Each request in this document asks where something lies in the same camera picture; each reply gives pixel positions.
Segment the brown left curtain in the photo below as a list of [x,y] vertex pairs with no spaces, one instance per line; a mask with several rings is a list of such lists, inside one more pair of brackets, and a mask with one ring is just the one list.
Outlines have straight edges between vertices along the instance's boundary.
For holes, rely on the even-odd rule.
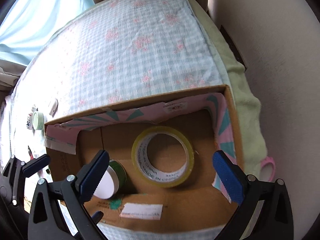
[[0,59],[0,101],[4,101],[15,87],[26,66]]

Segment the pale green cream jar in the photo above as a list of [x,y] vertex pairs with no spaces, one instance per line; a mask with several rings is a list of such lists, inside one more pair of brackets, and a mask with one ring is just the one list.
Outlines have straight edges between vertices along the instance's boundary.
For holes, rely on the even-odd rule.
[[44,129],[44,124],[47,122],[47,117],[39,112],[36,111],[33,113],[33,129],[36,131],[40,131]]

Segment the white earbuds case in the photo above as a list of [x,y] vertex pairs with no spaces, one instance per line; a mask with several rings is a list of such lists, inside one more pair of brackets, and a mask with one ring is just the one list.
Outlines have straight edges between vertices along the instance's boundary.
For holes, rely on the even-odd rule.
[[50,116],[54,116],[56,111],[57,111],[57,108],[58,108],[58,100],[57,99],[54,99],[53,102],[49,105],[49,115]]

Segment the checkered floral bed cover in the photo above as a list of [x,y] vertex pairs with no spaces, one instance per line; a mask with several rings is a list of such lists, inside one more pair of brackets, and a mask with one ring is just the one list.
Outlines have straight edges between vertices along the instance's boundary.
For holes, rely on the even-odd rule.
[[22,119],[40,99],[64,117],[222,83],[217,50],[191,0],[106,0],[55,33],[23,72],[1,120],[1,160],[26,155]]

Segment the open cardboard box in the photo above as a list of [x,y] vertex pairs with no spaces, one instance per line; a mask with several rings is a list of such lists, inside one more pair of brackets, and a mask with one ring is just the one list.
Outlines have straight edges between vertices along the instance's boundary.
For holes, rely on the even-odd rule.
[[242,165],[238,117],[227,85],[109,105],[46,125],[52,178],[76,174],[99,150],[126,172],[112,198],[101,182],[85,204],[103,224],[135,232],[177,233],[224,225],[236,210],[213,167],[223,150]]

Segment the green jar white lid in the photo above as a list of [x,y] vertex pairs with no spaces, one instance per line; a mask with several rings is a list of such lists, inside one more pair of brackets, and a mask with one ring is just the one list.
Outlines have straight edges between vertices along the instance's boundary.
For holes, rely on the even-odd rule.
[[126,182],[126,171],[116,160],[111,160],[93,196],[100,199],[113,197]]

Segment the yellow tape roll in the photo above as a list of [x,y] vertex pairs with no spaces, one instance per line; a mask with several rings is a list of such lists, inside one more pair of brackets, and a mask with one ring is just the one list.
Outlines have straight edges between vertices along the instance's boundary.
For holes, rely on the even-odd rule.
[[162,188],[184,183],[194,167],[194,150],[178,130],[155,126],[135,139],[131,151],[137,173],[148,183]]

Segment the light blue hanging sheet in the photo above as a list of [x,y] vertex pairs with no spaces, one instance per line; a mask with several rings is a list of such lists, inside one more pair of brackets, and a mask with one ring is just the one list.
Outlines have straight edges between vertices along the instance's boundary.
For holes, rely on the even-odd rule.
[[17,0],[1,23],[1,59],[27,66],[56,31],[93,0]]

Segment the white pill bottle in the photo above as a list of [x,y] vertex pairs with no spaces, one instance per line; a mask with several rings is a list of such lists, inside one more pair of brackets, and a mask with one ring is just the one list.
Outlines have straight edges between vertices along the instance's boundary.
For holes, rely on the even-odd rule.
[[36,111],[37,111],[37,107],[36,105],[33,105],[27,116],[27,125],[26,125],[27,129],[33,129],[33,114]]

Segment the red small box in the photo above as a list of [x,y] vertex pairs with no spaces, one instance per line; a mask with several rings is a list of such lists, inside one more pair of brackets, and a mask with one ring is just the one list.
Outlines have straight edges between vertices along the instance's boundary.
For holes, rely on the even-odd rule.
[[33,153],[32,153],[32,151],[31,151],[29,146],[28,146],[28,154],[29,154],[30,159],[33,160],[34,156],[33,156]]

